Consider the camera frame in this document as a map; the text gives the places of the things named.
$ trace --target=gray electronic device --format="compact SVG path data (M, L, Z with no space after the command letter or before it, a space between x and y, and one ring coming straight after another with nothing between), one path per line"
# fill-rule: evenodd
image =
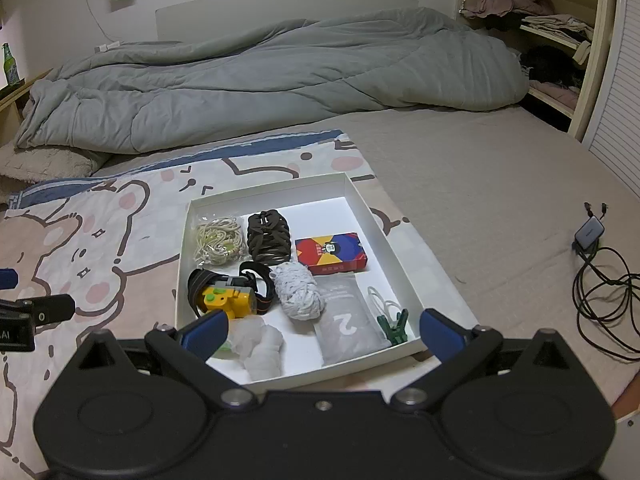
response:
M590 217L575 234L575 241L586 251L604 234L604 225L595 216Z

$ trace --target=white shutter door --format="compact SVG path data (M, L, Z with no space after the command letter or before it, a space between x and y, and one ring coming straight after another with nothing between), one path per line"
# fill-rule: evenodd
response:
M640 0L618 0L607 69L583 143L640 197Z

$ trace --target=cartoon print blanket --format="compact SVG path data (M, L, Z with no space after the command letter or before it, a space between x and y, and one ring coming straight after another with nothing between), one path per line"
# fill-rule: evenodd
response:
M256 153L258 141L249 155L196 157L190 164L91 183L67 198L8 211L0 222L0 268L14 268L19 283L1 297L69 293L76 313L70 321L40 327L35 352L1 357L0 478L36 478L46 470L33 436L33 415L83 337L107 327L119 338L138 338L157 323L172 324L182 229L194 198L344 171L395 250L423 250L421 257L435 261L347 136L338 130L324 137L287 138L292 135L300 137L295 149ZM273 144L273 137L268 140ZM420 280L429 281L424 274ZM431 282L431 288L450 285L443 271ZM450 288L452 303L466 308Z

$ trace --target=gray comforter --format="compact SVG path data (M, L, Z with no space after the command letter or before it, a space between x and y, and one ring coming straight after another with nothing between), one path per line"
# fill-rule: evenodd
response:
M359 110L492 110L527 89L500 40L433 9L383 10L68 62L33 85L15 143L143 153Z

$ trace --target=metal bolt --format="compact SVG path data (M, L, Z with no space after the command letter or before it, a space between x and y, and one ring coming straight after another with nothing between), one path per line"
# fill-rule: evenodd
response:
M220 399L227 406L244 406L254 399L253 394L249 390L242 388L232 388L222 392Z
M316 408L321 412L328 412L332 407L332 403L328 400L318 400L318 402L316 402Z
M396 393L396 399L407 406L415 406L427 400L427 393L419 388L405 388Z

